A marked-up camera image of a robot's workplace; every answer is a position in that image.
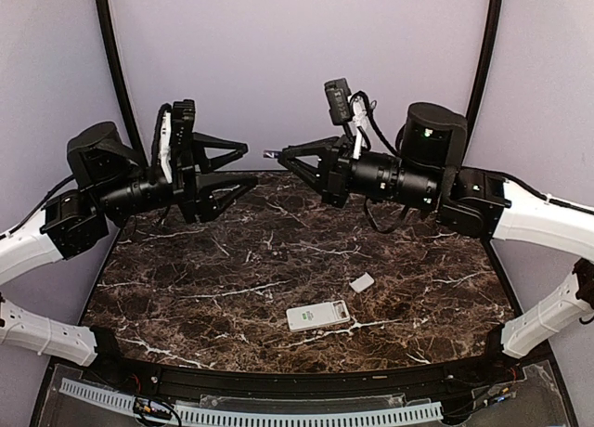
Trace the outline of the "blue AAA battery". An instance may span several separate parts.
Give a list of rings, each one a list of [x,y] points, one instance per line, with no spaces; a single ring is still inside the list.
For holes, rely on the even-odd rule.
[[[263,157],[267,159],[278,159],[281,152],[279,150],[264,150]]]

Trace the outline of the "white battery cover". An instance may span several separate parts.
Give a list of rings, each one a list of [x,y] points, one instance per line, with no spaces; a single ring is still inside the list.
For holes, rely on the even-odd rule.
[[[349,286],[354,292],[361,293],[370,288],[374,283],[374,278],[369,273],[364,273],[359,278],[351,281]]]

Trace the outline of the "white remote control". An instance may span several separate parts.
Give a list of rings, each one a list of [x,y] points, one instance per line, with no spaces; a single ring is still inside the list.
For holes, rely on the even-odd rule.
[[[293,307],[286,310],[286,317],[291,332],[325,328],[351,319],[344,300]]]

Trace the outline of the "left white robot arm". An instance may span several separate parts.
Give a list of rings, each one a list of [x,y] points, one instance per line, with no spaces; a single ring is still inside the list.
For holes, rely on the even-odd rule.
[[[247,144],[196,133],[191,99],[161,105],[151,162],[126,146],[111,121],[94,124],[67,144],[71,175],[1,235],[1,281],[92,249],[138,214],[177,207],[189,224],[215,220],[254,188],[253,175],[219,173]]]

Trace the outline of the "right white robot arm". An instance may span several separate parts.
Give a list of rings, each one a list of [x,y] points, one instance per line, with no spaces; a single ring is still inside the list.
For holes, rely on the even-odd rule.
[[[343,207],[350,194],[392,201],[435,214],[439,224],[482,240],[516,240],[578,256],[547,297],[495,330],[473,375],[492,384],[552,335],[593,315],[593,210],[539,192],[507,174],[465,167],[466,119],[442,106],[416,102],[407,110],[401,151],[361,151],[335,136],[278,154],[323,202]]]

